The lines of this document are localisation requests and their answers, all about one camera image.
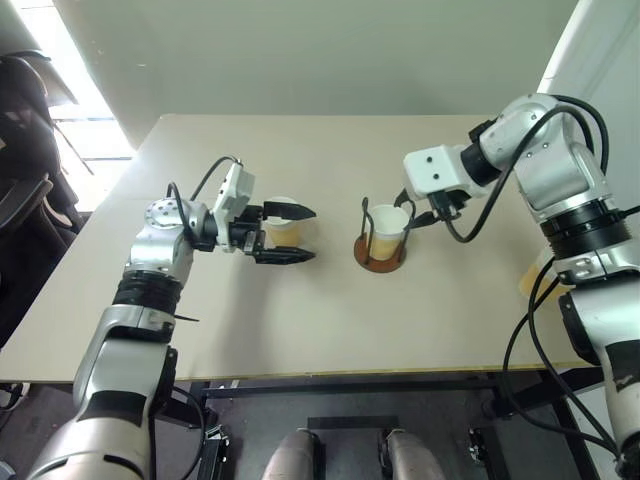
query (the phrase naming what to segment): floor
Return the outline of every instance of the floor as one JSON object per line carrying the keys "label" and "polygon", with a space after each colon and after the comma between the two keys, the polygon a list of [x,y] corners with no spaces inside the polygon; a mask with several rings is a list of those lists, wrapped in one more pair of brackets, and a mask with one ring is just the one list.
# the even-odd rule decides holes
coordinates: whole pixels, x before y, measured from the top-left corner
{"label": "floor", "polygon": [[[490,393],[486,391],[263,395],[210,401],[209,406],[219,412],[220,422],[232,438],[227,480],[260,479],[280,440],[296,428],[306,427],[309,417],[362,415],[397,416],[403,428],[420,436],[433,451],[447,478],[484,480],[484,469],[468,453],[467,431],[470,425],[491,423],[481,413],[487,395]],[[16,470],[18,479],[25,478],[47,439],[72,413],[68,393],[50,386],[34,386],[20,408],[9,418],[0,418],[0,460]],[[554,421],[550,409],[539,409],[535,414]],[[193,458],[198,433],[156,423],[158,479],[180,478]],[[497,420],[493,425],[512,479],[579,479],[562,437],[531,427],[517,417]],[[382,479],[377,461],[377,430],[316,433],[325,445],[326,480]]]}

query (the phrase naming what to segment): cup with liquid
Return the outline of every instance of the cup with liquid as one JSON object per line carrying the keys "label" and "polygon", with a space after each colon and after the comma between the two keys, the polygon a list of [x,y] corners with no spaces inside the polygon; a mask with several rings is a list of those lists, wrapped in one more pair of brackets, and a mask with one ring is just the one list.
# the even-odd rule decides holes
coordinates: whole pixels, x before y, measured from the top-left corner
{"label": "cup with liquid", "polygon": [[373,207],[369,210],[369,214],[373,220],[373,228],[369,225],[369,235],[371,235],[369,255],[375,260],[388,260],[393,257],[404,238],[409,214],[400,207],[387,204]]}
{"label": "cup with liquid", "polygon": [[[522,295],[524,295],[526,298],[529,298],[531,296],[531,290],[533,289],[533,284],[535,283],[536,278],[540,274],[540,271],[543,269],[544,265],[551,259],[551,257],[553,257],[551,248],[545,247],[536,258],[536,261],[531,264],[527,273],[525,273],[524,276],[520,279],[518,288],[520,289],[520,293],[522,293]],[[553,269],[549,270],[540,282],[538,293],[544,292],[551,285],[551,282],[553,282],[555,278],[555,271]],[[553,289],[553,291],[549,295],[549,299],[557,300],[560,295],[563,295],[568,291],[569,288],[566,285],[560,284]]]}
{"label": "cup with liquid", "polygon": [[[271,197],[267,201],[298,203],[289,197]],[[280,217],[268,217],[264,223],[265,230],[276,247],[297,247],[300,244],[299,222],[295,220],[285,220]]]}

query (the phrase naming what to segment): window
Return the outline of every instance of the window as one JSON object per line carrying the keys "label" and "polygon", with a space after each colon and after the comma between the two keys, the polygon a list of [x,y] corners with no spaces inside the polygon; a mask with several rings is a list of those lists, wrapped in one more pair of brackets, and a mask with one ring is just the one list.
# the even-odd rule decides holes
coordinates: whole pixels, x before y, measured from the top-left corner
{"label": "window", "polygon": [[22,21],[78,100],[50,108],[62,168],[93,211],[129,165],[133,150],[87,69],[52,0],[13,0]]}

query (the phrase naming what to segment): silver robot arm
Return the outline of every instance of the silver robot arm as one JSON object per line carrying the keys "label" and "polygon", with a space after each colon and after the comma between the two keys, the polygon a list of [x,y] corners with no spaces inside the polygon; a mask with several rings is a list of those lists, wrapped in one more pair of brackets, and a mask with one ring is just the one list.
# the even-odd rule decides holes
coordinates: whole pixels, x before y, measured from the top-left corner
{"label": "silver robot arm", "polygon": [[[487,195],[490,184],[513,166],[529,211],[555,254],[560,281],[576,287],[560,298],[560,309],[576,352],[603,368],[621,452],[618,470],[629,476],[640,471],[640,240],[629,233],[625,213],[616,208],[571,116],[550,118],[512,164],[523,138],[558,105],[553,96],[523,96],[473,129],[471,145],[409,153],[403,195],[432,205],[415,227],[443,221],[452,229],[466,201]],[[458,234],[458,240],[473,236]]]}
{"label": "silver robot arm", "polygon": [[194,249],[241,249],[257,263],[288,264],[314,254],[264,248],[261,220],[301,219],[304,206],[247,205],[254,178],[239,161],[229,169],[213,209],[175,196],[153,202],[131,247],[113,300],[100,319],[73,384],[76,416],[47,443],[29,479],[155,478],[153,415],[171,395],[177,351],[169,346],[175,310]]}

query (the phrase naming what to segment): wall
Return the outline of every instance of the wall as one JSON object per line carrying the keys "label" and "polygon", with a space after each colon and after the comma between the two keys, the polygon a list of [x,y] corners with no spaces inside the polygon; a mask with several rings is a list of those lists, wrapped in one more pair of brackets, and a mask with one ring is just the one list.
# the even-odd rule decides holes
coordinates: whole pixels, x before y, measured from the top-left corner
{"label": "wall", "polygon": [[[620,207],[640,204],[640,22],[635,26],[597,83],[589,100],[600,109],[607,121],[611,137],[609,183]],[[638,229],[637,217],[629,220]]]}
{"label": "wall", "polygon": [[164,113],[491,114],[575,0],[56,0],[134,145]]}

